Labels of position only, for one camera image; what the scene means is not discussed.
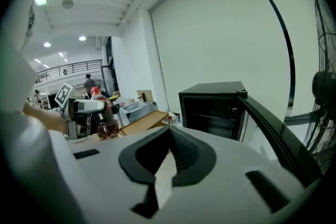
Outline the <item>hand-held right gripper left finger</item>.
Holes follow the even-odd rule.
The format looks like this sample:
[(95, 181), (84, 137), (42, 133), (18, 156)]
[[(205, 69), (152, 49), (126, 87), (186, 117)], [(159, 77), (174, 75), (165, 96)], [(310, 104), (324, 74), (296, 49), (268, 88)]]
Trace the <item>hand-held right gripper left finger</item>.
[(158, 147), (170, 128), (156, 127), (141, 134), (68, 145), (74, 156), (73, 187), (88, 224), (172, 224), (170, 209), (159, 209), (154, 174), (138, 163), (135, 151)]

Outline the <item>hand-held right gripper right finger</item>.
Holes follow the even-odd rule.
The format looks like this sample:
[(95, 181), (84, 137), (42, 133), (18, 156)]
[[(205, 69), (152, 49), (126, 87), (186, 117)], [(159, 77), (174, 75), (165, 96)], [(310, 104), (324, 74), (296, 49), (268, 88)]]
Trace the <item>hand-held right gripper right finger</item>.
[(301, 182), (279, 164), (238, 141), (182, 128), (216, 153), (212, 171), (198, 184), (173, 187), (156, 213), (156, 224), (266, 224), (274, 217), (247, 178), (260, 171), (289, 200), (303, 192)]

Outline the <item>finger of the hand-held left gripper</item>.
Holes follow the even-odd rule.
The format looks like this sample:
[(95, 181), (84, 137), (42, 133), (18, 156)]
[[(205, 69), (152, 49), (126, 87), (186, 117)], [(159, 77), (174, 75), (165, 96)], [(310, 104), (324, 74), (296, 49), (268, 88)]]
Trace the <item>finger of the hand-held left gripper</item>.
[(100, 100), (79, 100), (76, 99), (72, 103), (74, 113), (95, 114), (103, 112), (107, 108), (107, 104)]

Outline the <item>person's white shirt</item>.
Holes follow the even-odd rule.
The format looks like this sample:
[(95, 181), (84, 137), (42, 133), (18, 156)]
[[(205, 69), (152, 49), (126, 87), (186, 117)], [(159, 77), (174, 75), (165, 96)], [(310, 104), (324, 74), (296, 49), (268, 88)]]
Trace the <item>person's white shirt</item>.
[(23, 113), (37, 77), (23, 54), (33, 34), (33, 5), (11, 0), (0, 19), (0, 191), (16, 221), (83, 224), (52, 147), (51, 138), (63, 134)]

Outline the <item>person's left forearm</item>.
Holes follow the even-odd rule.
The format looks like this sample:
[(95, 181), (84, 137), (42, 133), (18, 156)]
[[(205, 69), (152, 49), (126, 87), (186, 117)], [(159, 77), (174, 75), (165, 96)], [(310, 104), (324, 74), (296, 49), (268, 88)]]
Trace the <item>person's left forearm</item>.
[(59, 112), (42, 110), (25, 103), (23, 113), (40, 120), (48, 130), (58, 131), (63, 135), (68, 134), (67, 122)]

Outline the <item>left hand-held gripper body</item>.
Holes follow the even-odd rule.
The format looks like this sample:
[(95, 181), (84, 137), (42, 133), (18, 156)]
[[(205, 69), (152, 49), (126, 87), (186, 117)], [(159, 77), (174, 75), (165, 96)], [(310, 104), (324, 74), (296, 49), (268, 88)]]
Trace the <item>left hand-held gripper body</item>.
[(79, 102), (83, 100), (82, 94), (65, 82), (56, 94), (55, 101), (59, 105), (57, 111), (67, 122), (66, 138), (84, 138), (90, 134), (89, 115), (77, 113)]

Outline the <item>cola bottle red cap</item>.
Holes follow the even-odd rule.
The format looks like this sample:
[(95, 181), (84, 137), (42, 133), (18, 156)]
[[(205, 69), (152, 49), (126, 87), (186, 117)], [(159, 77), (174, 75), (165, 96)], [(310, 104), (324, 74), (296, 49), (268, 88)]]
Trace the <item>cola bottle red cap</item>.
[(119, 112), (119, 109), (111, 105), (109, 99), (101, 93), (100, 88), (97, 86), (91, 88), (91, 99), (106, 103), (106, 109), (103, 112), (92, 115), (96, 124), (96, 133), (98, 137), (101, 140), (118, 137), (119, 124), (114, 118), (114, 115)]

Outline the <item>heap of plastic bottles bags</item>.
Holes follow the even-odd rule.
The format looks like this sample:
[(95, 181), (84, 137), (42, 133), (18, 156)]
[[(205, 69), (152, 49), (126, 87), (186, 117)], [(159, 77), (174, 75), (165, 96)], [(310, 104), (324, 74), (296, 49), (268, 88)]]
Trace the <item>heap of plastic bottles bags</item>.
[(169, 112), (167, 118), (170, 125), (177, 125), (181, 122), (181, 116), (178, 113)]

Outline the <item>black standing fan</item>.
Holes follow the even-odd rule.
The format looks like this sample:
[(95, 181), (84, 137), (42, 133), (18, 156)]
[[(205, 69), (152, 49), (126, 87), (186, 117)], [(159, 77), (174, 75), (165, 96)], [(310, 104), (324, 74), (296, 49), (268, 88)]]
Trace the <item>black standing fan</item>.
[(312, 78), (313, 109), (284, 123), (308, 126), (302, 143), (325, 174), (336, 154), (336, 19), (326, 0), (314, 0), (314, 6), (319, 70)]

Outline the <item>black mini fridge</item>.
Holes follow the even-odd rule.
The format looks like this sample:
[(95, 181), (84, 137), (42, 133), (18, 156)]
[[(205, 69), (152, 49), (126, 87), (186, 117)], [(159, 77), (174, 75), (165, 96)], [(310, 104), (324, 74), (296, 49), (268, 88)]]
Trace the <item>black mini fridge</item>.
[(179, 93), (182, 125), (229, 138), (292, 173), (305, 187), (322, 177), (317, 162), (293, 132), (248, 95), (243, 84), (197, 84)]

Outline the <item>black metal railing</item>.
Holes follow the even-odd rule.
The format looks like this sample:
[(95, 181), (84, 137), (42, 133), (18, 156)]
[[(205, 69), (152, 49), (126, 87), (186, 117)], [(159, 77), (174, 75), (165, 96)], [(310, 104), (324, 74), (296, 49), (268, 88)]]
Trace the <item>black metal railing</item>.
[(45, 69), (38, 72), (37, 83), (47, 81), (70, 74), (100, 70), (102, 66), (102, 59), (81, 61), (71, 63), (68, 65), (57, 66), (54, 68)]

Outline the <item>brown cardboard box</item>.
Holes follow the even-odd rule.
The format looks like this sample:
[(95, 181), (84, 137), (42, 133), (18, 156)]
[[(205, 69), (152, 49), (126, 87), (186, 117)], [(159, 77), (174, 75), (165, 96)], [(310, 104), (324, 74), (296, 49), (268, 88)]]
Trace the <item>brown cardboard box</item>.
[(153, 102), (153, 95), (151, 90), (138, 90), (138, 100), (142, 102)]

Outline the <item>wooden trolley cart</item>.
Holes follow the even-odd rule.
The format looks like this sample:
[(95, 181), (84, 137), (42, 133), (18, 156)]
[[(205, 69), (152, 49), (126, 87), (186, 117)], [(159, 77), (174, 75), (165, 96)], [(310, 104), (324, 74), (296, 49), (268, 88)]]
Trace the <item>wooden trolley cart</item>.
[(169, 114), (166, 112), (155, 110), (152, 113), (144, 116), (143, 118), (121, 128), (119, 130), (119, 134), (121, 136), (133, 135), (143, 133), (155, 127), (165, 126), (162, 121), (165, 119), (167, 120), (168, 115)]

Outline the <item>clear plastic storage box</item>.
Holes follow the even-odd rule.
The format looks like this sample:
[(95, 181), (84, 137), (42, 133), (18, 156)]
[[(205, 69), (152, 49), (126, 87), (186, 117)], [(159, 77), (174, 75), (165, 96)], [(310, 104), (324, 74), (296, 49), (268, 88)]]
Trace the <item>clear plastic storage box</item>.
[(125, 127), (157, 110), (155, 102), (133, 102), (119, 109), (118, 119), (121, 126)]

